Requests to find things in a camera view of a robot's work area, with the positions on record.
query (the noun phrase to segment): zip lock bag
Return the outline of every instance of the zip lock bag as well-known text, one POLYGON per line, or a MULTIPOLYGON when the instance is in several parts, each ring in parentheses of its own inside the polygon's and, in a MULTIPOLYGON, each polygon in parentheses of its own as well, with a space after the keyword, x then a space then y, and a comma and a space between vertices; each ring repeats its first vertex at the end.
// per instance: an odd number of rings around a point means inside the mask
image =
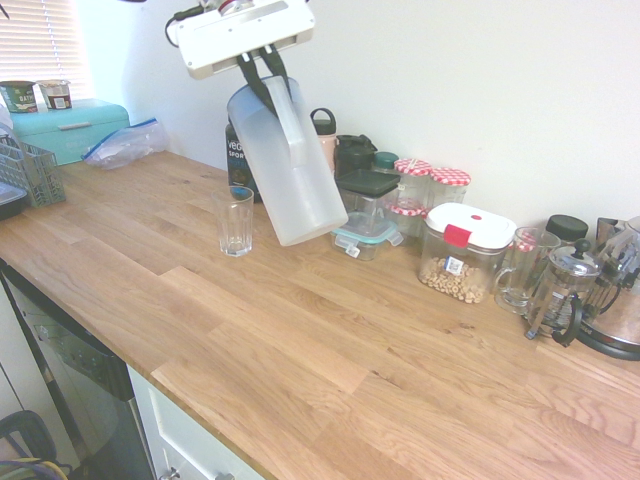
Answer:
POLYGON ((89 165, 111 170, 151 153, 162 152, 168 145, 169 137, 164 127, 151 118, 107 135, 82 155, 82 159, 89 165))

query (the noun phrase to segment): glass cup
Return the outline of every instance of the glass cup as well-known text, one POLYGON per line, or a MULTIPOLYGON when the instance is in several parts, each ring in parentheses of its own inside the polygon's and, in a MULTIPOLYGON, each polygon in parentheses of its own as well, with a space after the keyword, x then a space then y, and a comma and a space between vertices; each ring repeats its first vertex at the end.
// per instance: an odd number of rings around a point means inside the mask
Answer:
POLYGON ((221 187, 211 197, 218 223, 220 250, 231 257, 251 251, 253 190, 246 187, 221 187))
POLYGON ((560 246, 560 239, 542 228, 521 227, 516 230, 509 266, 496 275, 494 285, 509 274, 495 300, 505 310, 518 315, 525 313, 529 298, 538 285, 548 263, 549 253, 560 246))

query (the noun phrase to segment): yellow cable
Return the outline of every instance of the yellow cable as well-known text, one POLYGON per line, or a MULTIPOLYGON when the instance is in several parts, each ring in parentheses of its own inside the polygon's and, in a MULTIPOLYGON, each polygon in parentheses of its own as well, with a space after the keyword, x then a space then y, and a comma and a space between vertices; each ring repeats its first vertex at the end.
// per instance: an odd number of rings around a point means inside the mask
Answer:
POLYGON ((22 462, 22 463, 34 463, 35 462, 38 465, 44 465, 49 470, 53 470, 55 472, 55 474, 60 477, 60 480, 69 480, 67 478, 67 476, 65 475, 65 473, 62 471, 62 469, 59 466, 57 466, 55 463, 53 463, 53 462, 48 462, 46 460, 42 460, 41 458, 16 458, 15 460, 12 460, 12 461, 14 461, 14 462, 22 462))

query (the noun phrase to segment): black dishwasher door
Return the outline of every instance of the black dishwasher door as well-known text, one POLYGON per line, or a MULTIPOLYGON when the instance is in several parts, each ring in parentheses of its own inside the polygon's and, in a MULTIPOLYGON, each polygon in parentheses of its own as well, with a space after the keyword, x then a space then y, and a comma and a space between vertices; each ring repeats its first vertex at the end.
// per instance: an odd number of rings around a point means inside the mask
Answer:
POLYGON ((126 364, 10 266, 5 288, 87 474, 150 480, 148 448, 126 364))

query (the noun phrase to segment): window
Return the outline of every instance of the window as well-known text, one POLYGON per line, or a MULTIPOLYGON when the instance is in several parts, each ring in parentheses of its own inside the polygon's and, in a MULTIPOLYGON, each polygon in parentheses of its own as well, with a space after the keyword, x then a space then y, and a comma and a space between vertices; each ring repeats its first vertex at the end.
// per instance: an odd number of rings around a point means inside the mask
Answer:
POLYGON ((0 13, 0 81, 65 79, 72 100, 93 97, 74 0, 0 4, 11 17, 0 13))

